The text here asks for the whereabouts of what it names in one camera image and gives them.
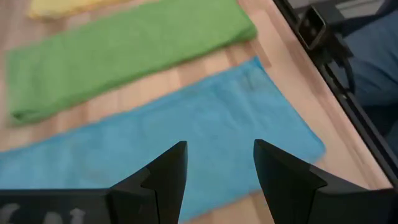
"green towel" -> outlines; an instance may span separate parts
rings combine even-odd
[[[236,0],[143,4],[10,51],[9,116],[14,124],[38,121],[256,33]]]

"towel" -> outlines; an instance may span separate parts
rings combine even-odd
[[[311,163],[325,151],[258,58],[136,110],[1,153],[0,189],[110,187],[186,140],[186,221],[261,189],[255,139]]]
[[[33,19],[59,19],[124,1],[128,0],[32,0],[28,16]]]
[[[10,51],[12,123],[38,121],[106,90],[218,47],[256,28],[235,0],[164,0]]]

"black metal frame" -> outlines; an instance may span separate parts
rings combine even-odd
[[[330,26],[333,29],[333,31],[338,32],[343,37],[350,35],[350,33],[398,9],[398,1],[384,0],[383,4],[380,6],[380,8],[376,11],[375,14],[346,19],[342,15],[342,13],[337,9],[337,4],[347,1],[352,1],[352,0],[329,0],[329,1],[316,2],[313,5],[317,8],[323,9],[322,14],[323,13],[332,14]]]
[[[285,17],[294,34],[298,37],[299,34],[296,30],[296,25],[299,17],[296,15],[293,7],[287,0],[273,1]],[[328,49],[309,50],[305,48],[303,40],[298,39],[391,184],[394,188],[398,188],[398,158],[372,124],[355,96],[341,84],[338,77],[329,68],[329,59],[325,58],[325,53],[328,53]]]

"wooden table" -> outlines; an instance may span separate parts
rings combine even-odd
[[[131,110],[216,72],[258,55],[269,76],[326,146],[316,163],[322,169],[367,189],[390,187],[353,125],[290,30],[272,0],[239,0],[258,28],[257,39],[225,47],[205,57],[155,73],[62,111],[37,124],[7,126],[4,82],[6,50],[73,29],[143,0],[78,14],[53,22],[28,19],[30,0],[0,0],[0,151],[46,139],[54,134]],[[217,209],[190,223],[273,223],[260,192]]]

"blue towel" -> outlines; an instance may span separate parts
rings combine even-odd
[[[325,150],[258,58],[136,110],[0,154],[0,189],[110,187],[186,140],[185,221],[260,189],[255,139],[307,162]]]

